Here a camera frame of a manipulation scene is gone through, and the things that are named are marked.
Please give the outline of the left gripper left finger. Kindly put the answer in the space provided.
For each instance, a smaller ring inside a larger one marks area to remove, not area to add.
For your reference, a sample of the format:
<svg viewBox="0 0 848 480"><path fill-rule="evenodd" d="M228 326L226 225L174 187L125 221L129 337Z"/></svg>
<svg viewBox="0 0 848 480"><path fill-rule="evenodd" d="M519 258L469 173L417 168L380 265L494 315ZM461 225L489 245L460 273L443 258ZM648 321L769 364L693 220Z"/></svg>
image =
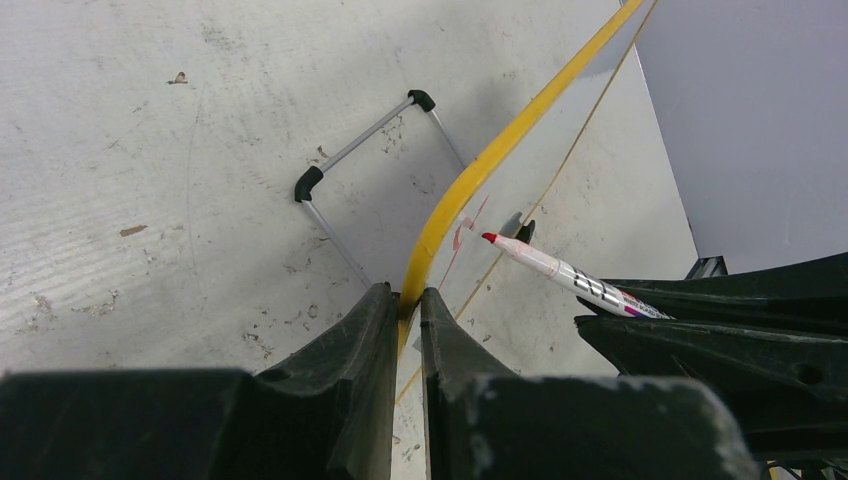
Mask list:
<svg viewBox="0 0 848 480"><path fill-rule="evenodd" d="M258 373L46 371L1 381L5 479L386 479L398 297L372 285Z"/></svg>

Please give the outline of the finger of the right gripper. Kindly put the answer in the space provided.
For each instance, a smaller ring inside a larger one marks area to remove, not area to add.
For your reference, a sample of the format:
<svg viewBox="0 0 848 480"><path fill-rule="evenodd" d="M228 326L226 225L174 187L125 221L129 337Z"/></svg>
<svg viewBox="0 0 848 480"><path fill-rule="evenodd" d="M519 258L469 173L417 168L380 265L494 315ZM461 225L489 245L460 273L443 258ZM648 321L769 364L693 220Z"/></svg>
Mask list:
<svg viewBox="0 0 848 480"><path fill-rule="evenodd" d="M755 457L847 461L846 336L600 315L578 316L575 325L625 375L707 385Z"/></svg>
<svg viewBox="0 0 848 480"><path fill-rule="evenodd" d="M847 335L847 255L686 280L610 279L679 321Z"/></svg>

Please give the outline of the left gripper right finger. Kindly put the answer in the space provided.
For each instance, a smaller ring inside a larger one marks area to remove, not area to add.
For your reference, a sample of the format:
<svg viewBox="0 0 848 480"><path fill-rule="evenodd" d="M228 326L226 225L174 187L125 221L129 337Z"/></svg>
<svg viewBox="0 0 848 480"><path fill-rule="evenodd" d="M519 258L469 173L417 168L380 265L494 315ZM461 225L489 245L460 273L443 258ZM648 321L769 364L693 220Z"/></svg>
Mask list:
<svg viewBox="0 0 848 480"><path fill-rule="evenodd" d="M669 377L522 377L419 300L431 479L755 479L725 404Z"/></svg>

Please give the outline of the red whiteboard marker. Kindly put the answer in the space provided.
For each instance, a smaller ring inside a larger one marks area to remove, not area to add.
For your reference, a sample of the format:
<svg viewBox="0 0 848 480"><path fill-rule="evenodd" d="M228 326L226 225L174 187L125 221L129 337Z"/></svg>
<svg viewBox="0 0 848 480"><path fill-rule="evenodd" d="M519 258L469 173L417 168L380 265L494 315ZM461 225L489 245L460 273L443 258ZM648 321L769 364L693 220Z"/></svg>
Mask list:
<svg viewBox="0 0 848 480"><path fill-rule="evenodd" d="M629 293L517 239L491 232L483 233L481 237L512 260L566 288L578 299L599 307L602 311L623 317L673 319L673 316Z"/></svg>

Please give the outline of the yellow framed whiteboard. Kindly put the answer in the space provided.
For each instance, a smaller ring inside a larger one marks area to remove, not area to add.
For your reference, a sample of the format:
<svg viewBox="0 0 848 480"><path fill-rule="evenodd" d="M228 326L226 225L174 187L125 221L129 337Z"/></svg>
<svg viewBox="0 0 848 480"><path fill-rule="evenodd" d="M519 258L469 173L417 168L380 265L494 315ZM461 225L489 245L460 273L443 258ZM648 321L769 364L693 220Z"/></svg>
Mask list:
<svg viewBox="0 0 848 480"><path fill-rule="evenodd" d="M681 278L696 251L636 51L656 1L611 17L448 188L401 289L391 475L428 475L418 298L435 288L463 333L514 373L608 376L584 342L575 296L502 254L486 232L535 228L532 244L597 277Z"/></svg>

